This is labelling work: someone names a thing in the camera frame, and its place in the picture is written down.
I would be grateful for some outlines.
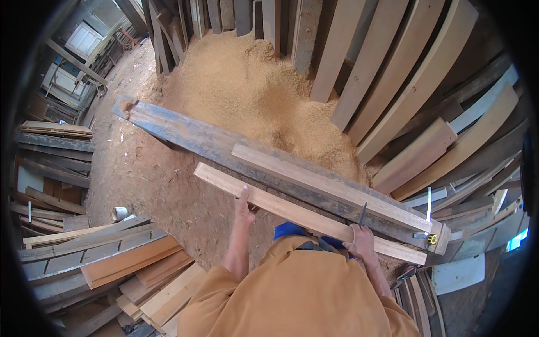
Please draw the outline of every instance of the sawdust pile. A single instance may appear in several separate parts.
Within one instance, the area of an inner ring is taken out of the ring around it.
[[[231,31],[192,43],[158,103],[368,184],[350,139],[329,122],[336,98],[309,102],[311,86],[270,42]]]

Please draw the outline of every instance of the hand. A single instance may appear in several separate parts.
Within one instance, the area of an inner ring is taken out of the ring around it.
[[[367,226],[350,225],[354,231],[353,242],[343,242],[342,245],[365,265],[377,265],[378,254],[374,251],[374,235]]]
[[[249,211],[247,199],[249,198],[249,187],[243,186],[241,196],[234,200],[234,226],[240,228],[250,228],[256,219],[257,210]]]

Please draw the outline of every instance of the man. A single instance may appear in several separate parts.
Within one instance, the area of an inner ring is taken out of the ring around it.
[[[354,241],[343,243],[366,274],[331,239],[308,237],[291,223],[275,228],[272,246],[249,273],[255,214],[248,196],[245,186],[223,265],[210,270],[181,312],[178,336],[419,336],[391,295],[366,226],[353,224]]]

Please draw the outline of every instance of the dirt floor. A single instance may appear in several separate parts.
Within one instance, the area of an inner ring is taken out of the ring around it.
[[[196,45],[191,45],[191,48],[196,50]],[[91,124],[94,132],[92,142],[95,143],[91,183],[85,205],[92,226],[110,223],[114,206],[128,207],[136,215],[149,215],[208,270],[222,262],[228,246],[233,217],[232,197],[193,176],[200,161],[210,162],[187,151],[171,150],[112,113],[114,103],[122,94],[176,111],[190,107],[193,103],[180,99],[179,93],[171,94],[173,90],[185,89],[182,76],[178,74],[180,71],[175,69],[168,78],[158,78],[154,51],[150,40],[146,39],[134,50],[126,52],[107,76],[110,82],[108,92],[101,98],[95,98],[83,122],[85,125]],[[291,137],[289,141],[294,142],[294,135]],[[291,149],[291,152],[294,151],[308,157],[309,149],[305,147]],[[326,155],[313,161],[327,158],[330,157]],[[365,176],[356,176],[356,179],[362,180]],[[283,222],[282,218],[264,211],[257,214],[249,242],[251,269],[269,248],[273,228]],[[395,268],[402,265],[397,260],[385,257],[381,258],[381,262],[389,279],[395,277]]]

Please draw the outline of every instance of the white door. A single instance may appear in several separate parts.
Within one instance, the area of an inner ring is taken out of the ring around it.
[[[82,22],[71,34],[65,47],[87,60],[101,40],[103,36]]]

